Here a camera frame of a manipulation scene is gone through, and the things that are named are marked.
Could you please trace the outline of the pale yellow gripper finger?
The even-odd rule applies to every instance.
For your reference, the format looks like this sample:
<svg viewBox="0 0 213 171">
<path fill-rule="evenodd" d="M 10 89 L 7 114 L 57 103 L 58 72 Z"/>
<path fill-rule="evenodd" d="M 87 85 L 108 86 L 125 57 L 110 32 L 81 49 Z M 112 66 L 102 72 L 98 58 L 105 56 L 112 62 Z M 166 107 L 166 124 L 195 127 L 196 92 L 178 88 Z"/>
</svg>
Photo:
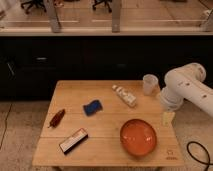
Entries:
<svg viewBox="0 0 213 171">
<path fill-rule="evenodd" d="M 164 126 L 170 125 L 174 117 L 175 117 L 175 112 L 171 112 L 171 111 L 164 112 L 162 116 L 162 124 Z"/>
</svg>

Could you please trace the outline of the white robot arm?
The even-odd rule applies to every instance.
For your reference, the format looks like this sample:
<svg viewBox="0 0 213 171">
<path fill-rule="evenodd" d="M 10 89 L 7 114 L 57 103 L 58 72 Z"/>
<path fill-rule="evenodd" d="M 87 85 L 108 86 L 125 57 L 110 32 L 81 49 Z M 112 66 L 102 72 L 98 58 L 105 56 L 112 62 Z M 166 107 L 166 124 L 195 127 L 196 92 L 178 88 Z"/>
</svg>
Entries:
<svg viewBox="0 0 213 171">
<path fill-rule="evenodd" d="M 162 125 L 171 124 L 175 111 L 188 100 L 213 117 L 213 88 L 203 83 L 206 70 L 199 63 L 189 63 L 168 71 L 158 98 L 163 108 Z"/>
</svg>

